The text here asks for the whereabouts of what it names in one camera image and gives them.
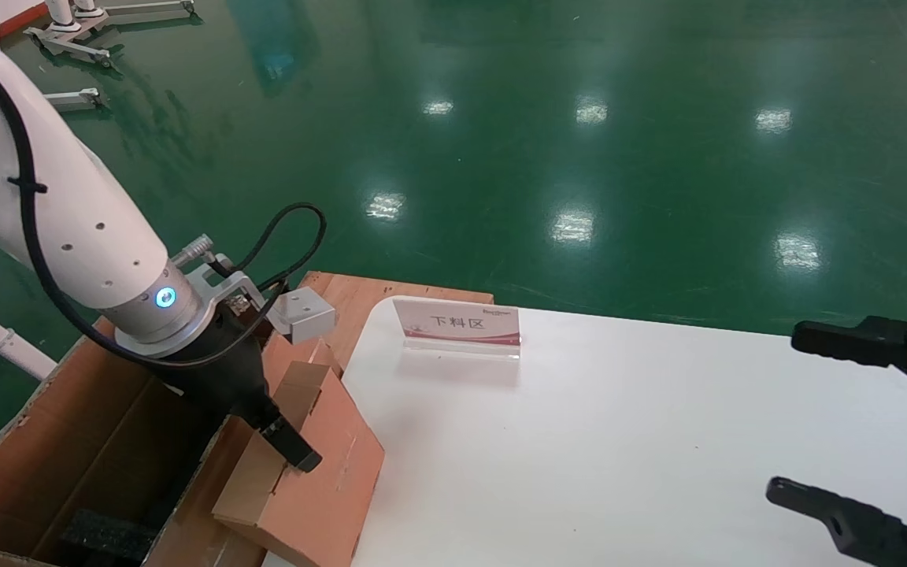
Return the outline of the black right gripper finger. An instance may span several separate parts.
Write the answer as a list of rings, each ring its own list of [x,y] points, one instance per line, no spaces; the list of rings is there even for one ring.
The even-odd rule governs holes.
[[[820,521],[842,555],[872,566],[907,566],[907,524],[852,498],[785,477],[773,477],[766,499]]]
[[[894,366],[907,376],[907,321],[868,316],[850,328],[801,321],[793,328],[791,346],[822,358]]]

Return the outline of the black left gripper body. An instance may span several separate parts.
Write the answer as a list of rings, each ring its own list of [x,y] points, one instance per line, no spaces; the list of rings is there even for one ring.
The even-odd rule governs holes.
[[[224,349],[229,352],[194,369],[161,369],[158,378],[202,408],[241,417],[251,428],[264,431],[280,422],[281,413],[269,394],[259,342],[248,336],[230,346],[245,330],[229,306],[218,305],[205,330],[191,344],[163,360],[184,362]]]

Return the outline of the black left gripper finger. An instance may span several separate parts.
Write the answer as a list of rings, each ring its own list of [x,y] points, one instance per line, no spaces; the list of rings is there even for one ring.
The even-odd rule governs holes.
[[[266,420],[259,427],[259,433],[289,466],[300,473],[311,473],[323,461],[323,456],[298,433],[285,416],[277,415]]]

